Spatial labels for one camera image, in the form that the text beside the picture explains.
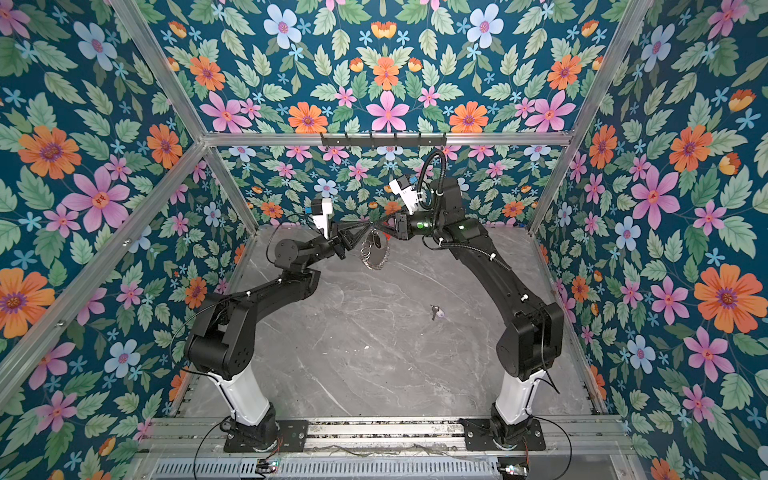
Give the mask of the red keyring with metal rings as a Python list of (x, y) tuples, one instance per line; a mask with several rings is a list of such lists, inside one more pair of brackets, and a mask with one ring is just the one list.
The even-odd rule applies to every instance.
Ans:
[(390, 252), (388, 236), (379, 230), (366, 233), (360, 246), (360, 259), (370, 270), (382, 270)]

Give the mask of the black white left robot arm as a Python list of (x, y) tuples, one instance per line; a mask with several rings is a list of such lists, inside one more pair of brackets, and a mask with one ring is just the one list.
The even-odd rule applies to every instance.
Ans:
[(258, 386), (252, 360), (258, 323), (278, 310), (309, 298), (321, 272), (313, 266), (346, 254), (372, 230), (368, 224), (330, 225), (306, 240), (285, 238), (274, 247), (273, 280), (230, 294), (213, 294), (197, 312), (184, 347), (184, 357), (209, 378), (229, 408), (219, 424), (227, 453), (272, 452), (283, 434), (276, 410)]

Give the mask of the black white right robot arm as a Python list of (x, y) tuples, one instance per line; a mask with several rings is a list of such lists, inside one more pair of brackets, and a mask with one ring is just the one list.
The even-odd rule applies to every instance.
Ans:
[(466, 213), (457, 179), (439, 174), (429, 181), (421, 171), (416, 178), (391, 180), (389, 188), (403, 204), (378, 227), (399, 240), (432, 240), (431, 250), (450, 252), (501, 315), (505, 330), (496, 353), (504, 378), (488, 432), (496, 446), (510, 450), (537, 432), (533, 400), (540, 386), (554, 384), (549, 370), (562, 353), (564, 311), (537, 296), (502, 258), (486, 227)]

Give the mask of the black hook rack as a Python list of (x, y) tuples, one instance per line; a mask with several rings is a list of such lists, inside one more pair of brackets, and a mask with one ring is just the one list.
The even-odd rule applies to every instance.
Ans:
[(325, 147), (378, 148), (395, 146), (403, 148), (443, 147), (448, 145), (446, 134), (392, 133), (392, 134), (321, 134)]

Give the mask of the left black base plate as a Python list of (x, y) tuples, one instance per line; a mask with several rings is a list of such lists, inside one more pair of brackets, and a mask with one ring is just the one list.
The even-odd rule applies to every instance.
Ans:
[(226, 435), (227, 453), (296, 453), (304, 450), (308, 427), (304, 420), (268, 420), (246, 426), (227, 419), (220, 429)]

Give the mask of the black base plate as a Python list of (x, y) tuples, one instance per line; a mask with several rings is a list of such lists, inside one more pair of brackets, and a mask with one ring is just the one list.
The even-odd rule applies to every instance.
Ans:
[(502, 420), (460, 418), (468, 451), (544, 451), (546, 443), (538, 420), (529, 418), (517, 425)]
[(227, 419), (220, 429), (226, 435), (227, 453), (296, 453), (304, 450), (308, 427), (304, 420), (268, 420), (246, 426)]

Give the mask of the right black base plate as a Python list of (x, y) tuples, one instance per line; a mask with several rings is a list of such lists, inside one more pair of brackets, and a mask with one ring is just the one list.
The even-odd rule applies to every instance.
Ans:
[(517, 425), (502, 420), (460, 418), (468, 451), (544, 451), (546, 443), (538, 420), (529, 418)]

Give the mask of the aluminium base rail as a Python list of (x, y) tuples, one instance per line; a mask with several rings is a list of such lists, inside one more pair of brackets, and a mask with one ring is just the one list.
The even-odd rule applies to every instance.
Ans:
[(158, 421), (132, 464), (162, 459), (449, 457), (567, 460), (634, 458), (636, 449), (615, 415), (566, 415), (539, 419), (524, 440), (497, 445), (480, 417), (315, 417), (286, 420), (280, 438), (263, 451), (236, 447), (233, 434), (214, 418)]

